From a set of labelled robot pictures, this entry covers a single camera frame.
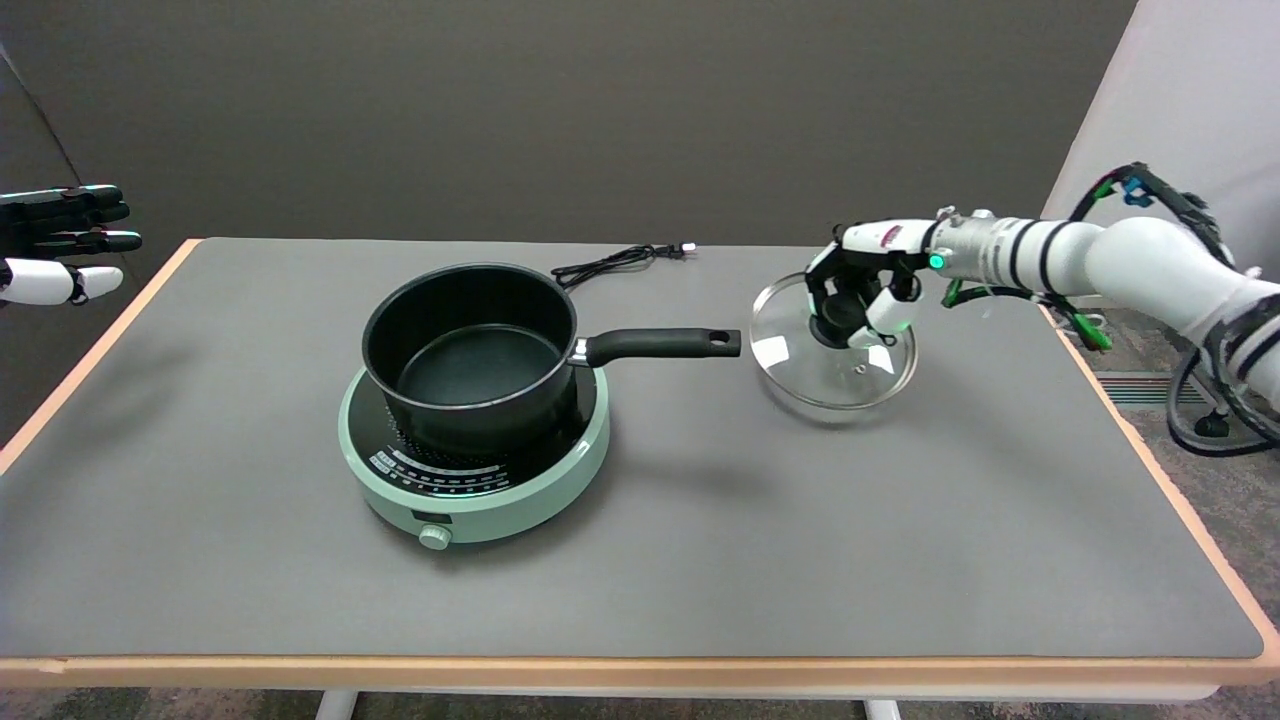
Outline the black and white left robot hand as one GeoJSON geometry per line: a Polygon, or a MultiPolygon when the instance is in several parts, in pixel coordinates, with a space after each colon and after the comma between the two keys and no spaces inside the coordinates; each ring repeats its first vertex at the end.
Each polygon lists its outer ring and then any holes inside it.
{"type": "Polygon", "coordinates": [[[109,225],[131,214],[115,184],[55,187],[1,196],[1,305],[81,306],[118,290],[116,266],[68,258],[133,252],[140,233],[109,225]]]}

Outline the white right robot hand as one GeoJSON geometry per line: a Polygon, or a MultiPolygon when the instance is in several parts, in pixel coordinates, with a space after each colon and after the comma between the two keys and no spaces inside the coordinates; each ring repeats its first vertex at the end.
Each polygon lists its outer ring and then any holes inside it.
{"type": "Polygon", "coordinates": [[[931,268],[937,220],[888,219],[836,225],[803,277],[809,331],[828,348],[888,346],[906,334],[931,268]]]}

